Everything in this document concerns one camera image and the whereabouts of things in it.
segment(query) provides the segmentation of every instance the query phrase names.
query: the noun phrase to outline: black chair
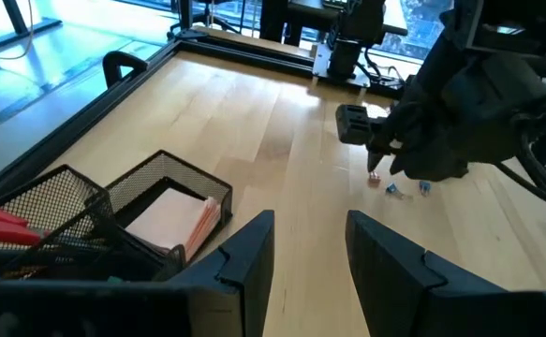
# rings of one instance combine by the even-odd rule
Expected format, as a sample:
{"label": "black chair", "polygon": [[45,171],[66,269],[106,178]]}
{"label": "black chair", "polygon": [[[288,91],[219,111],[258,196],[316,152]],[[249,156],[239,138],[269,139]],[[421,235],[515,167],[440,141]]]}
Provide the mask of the black chair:
{"label": "black chair", "polygon": [[[210,4],[213,1],[210,0],[195,0],[196,2],[199,2],[201,4],[206,5],[206,8],[204,9],[204,12],[201,14],[196,14],[192,18],[192,22],[202,22],[204,25],[208,26],[208,23],[210,22],[210,17],[212,15],[212,12],[210,11]],[[231,2],[232,0],[214,0],[215,5],[223,4],[226,2]],[[240,34],[239,31],[235,28],[233,28],[228,22],[226,22],[223,18],[220,18],[216,15],[213,15],[213,23],[218,24],[221,26],[221,28],[224,31],[231,31],[235,34]],[[181,23],[175,23],[170,27],[170,30],[172,32],[173,29],[181,27]]]}

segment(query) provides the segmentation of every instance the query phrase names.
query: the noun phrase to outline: black plastic bracket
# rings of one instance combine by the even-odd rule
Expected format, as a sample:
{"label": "black plastic bracket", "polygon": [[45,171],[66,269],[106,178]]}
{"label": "black plastic bracket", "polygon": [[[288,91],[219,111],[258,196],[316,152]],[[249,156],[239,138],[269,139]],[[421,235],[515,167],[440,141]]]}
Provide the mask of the black plastic bracket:
{"label": "black plastic bracket", "polygon": [[546,336],[546,292],[508,292],[359,211],[346,247],[371,336]]}
{"label": "black plastic bracket", "polygon": [[342,104],[335,112],[337,122],[337,136],[344,144],[366,145],[368,150],[367,169],[372,172],[381,159],[390,153],[386,149],[375,146],[375,134],[382,131],[385,117],[368,117],[366,108]]}
{"label": "black plastic bracket", "polygon": [[114,83],[123,79],[121,66],[132,67],[132,77],[136,77],[148,69],[148,63],[137,56],[133,56],[124,51],[111,51],[102,59],[102,67],[104,68],[104,77],[106,78],[107,87],[110,88]]}
{"label": "black plastic bracket", "polygon": [[356,68],[351,78],[342,79],[336,78],[329,73],[329,62],[332,58],[332,50],[326,43],[319,43],[317,46],[317,55],[314,59],[314,66],[312,68],[312,75],[329,79],[331,81],[341,81],[356,88],[367,88],[369,80],[364,73]]}

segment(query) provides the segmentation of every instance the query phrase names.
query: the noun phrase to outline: light wood tabletop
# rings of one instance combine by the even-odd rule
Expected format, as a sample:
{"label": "light wood tabletop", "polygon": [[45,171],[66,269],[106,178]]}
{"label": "light wood tabletop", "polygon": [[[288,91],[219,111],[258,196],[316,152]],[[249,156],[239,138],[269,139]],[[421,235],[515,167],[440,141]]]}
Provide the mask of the light wood tabletop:
{"label": "light wood tabletop", "polygon": [[281,43],[270,41],[263,38],[252,38],[252,37],[241,36],[239,34],[232,34],[232,33],[227,33],[223,31],[207,28],[202,25],[194,25],[193,27],[191,27],[191,29],[197,30],[199,32],[207,33],[212,37],[221,37],[221,38],[235,41],[235,42],[249,43],[254,46],[259,46],[262,48],[272,49],[276,51],[282,51],[282,52],[286,52],[286,53],[290,53],[290,54],[294,54],[298,56],[304,56],[304,57],[310,56],[310,51],[308,50],[295,47],[295,46],[281,44]]}
{"label": "light wood tabletop", "polygon": [[[309,85],[180,52],[52,167],[67,163],[106,185],[164,149],[211,172],[233,186],[234,217],[205,253],[275,210],[269,337],[367,336],[347,263],[348,210],[506,289],[546,289],[545,202],[480,164],[463,179],[434,183],[425,198],[418,182],[389,175],[386,157],[381,186],[369,187],[366,150],[340,143],[334,119],[357,93]],[[373,95],[363,102],[371,114],[389,103]],[[413,199],[388,198],[391,182]]]}

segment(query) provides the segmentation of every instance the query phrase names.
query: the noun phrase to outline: glass window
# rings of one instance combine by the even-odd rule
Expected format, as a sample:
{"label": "glass window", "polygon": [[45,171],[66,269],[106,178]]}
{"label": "glass window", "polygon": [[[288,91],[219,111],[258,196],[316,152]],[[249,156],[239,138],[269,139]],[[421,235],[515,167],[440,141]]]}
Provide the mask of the glass window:
{"label": "glass window", "polygon": [[[121,1],[136,1],[143,2],[146,5],[155,5],[160,7],[170,8],[171,0],[121,0]],[[178,8],[176,1],[173,8]],[[201,13],[204,10],[203,2],[193,2],[194,15]],[[237,29],[241,26],[242,21],[243,0],[230,0],[228,2],[219,3],[214,6],[214,15],[227,21],[230,25]],[[251,32],[260,29],[260,13],[262,12],[262,0],[246,0],[245,9],[243,10],[243,29]]]}
{"label": "glass window", "polygon": [[439,14],[453,8],[453,0],[400,0],[408,34],[385,35],[374,49],[424,60],[443,30]]}

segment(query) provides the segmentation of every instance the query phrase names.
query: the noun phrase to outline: wire mesh desk organizer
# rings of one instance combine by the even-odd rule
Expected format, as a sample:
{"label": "wire mesh desk organizer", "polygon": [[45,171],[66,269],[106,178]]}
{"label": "wire mesh desk organizer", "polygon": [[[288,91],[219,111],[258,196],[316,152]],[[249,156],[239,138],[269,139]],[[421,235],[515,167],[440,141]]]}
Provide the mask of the wire mesh desk organizer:
{"label": "wire mesh desk organizer", "polygon": [[0,242],[0,335],[261,336],[273,211],[187,266],[184,244],[127,230],[171,190],[218,206],[210,237],[231,217],[230,185],[163,151],[106,188],[64,166],[1,198],[5,223],[45,236]]}
{"label": "wire mesh desk organizer", "polygon": [[[164,151],[150,156],[114,183],[108,185],[106,189],[111,196],[117,224],[127,227],[133,233],[139,232],[135,221],[140,220],[151,205],[162,201],[162,198],[171,191],[194,200],[205,200],[205,203],[212,202],[214,207],[218,209],[219,215],[217,216],[218,221],[215,221],[212,227],[202,228],[201,232],[206,234],[207,238],[201,237],[196,232],[200,229],[197,227],[191,233],[191,240],[188,242],[194,243],[191,245],[180,243],[173,247],[161,247],[158,244],[144,242],[153,253],[161,256],[167,263],[173,263],[171,267],[177,270],[182,269],[187,262],[195,257],[199,248],[208,241],[208,238],[212,238],[231,217],[232,187],[228,183]],[[170,214],[169,210],[164,211],[169,213],[168,216],[175,215]]]}
{"label": "wire mesh desk organizer", "polygon": [[230,185],[163,151],[107,188],[68,166],[22,186],[0,198],[0,210],[33,240],[0,242],[0,280],[170,279],[187,264],[184,247],[163,251],[125,230],[169,189],[215,200],[216,228],[231,217]]}

